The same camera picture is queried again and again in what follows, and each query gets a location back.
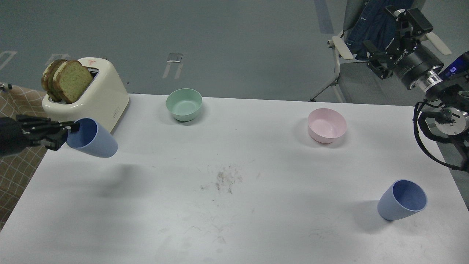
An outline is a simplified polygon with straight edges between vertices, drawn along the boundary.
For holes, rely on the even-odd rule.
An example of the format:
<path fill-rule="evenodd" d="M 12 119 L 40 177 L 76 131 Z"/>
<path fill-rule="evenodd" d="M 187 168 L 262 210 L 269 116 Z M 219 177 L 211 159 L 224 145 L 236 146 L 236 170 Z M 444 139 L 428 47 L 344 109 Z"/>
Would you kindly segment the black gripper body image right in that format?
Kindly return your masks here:
<path fill-rule="evenodd" d="M 438 73 L 443 63 L 422 45 L 422 41 L 435 35 L 412 35 L 407 10 L 389 5 L 385 11 L 395 20 L 394 38 L 382 55 L 369 55 L 368 68 L 382 80 L 397 76 L 407 89 L 429 90 L 442 84 Z"/>

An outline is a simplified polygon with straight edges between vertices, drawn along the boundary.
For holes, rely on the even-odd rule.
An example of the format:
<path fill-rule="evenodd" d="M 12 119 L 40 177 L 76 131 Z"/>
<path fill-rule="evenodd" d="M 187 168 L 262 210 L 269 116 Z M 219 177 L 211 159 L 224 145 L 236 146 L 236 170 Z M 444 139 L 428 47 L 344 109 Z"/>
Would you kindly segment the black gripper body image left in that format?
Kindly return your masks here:
<path fill-rule="evenodd" d="M 44 146 L 57 151 L 68 139 L 69 122 L 53 121 L 50 118 L 17 115 L 16 121 L 26 140 L 26 147 Z"/>

